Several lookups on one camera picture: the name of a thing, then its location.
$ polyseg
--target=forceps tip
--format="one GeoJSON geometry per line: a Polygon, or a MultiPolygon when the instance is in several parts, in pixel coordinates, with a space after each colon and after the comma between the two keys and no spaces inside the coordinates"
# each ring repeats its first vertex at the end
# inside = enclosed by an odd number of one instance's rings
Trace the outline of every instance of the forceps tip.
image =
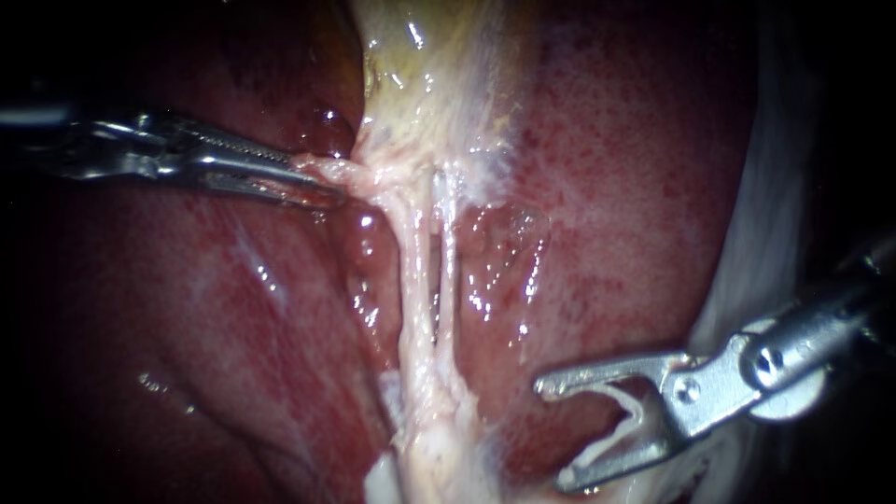
{"type": "Polygon", "coordinates": [[[341,188],[296,171],[285,152],[226,133],[203,132],[201,139],[177,158],[175,168],[198,189],[313,210],[336,208],[346,200],[341,188]]]}

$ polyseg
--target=bipolar forceps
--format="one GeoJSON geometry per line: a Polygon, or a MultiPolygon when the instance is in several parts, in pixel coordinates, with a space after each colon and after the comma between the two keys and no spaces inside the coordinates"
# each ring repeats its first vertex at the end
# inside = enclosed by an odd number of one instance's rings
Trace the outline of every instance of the bipolar forceps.
{"type": "Polygon", "coordinates": [[[678,455],[737,416],[785,421],[808,411],[826,388],[834,358],[849,353],[857,335],[874,338],[868,321],[885,309],[880,300],[892,302],[890,280],[843,277],[735,331],[714,357],[667,352],[542,374],[534,391],[549,402],[582,392],[617,397],[624,380],[646,379],[661,411],[638,420],[609,447],[608,440],[586,447],[556,474],[554,486],[564,494],[589,493],[678,455]]]}

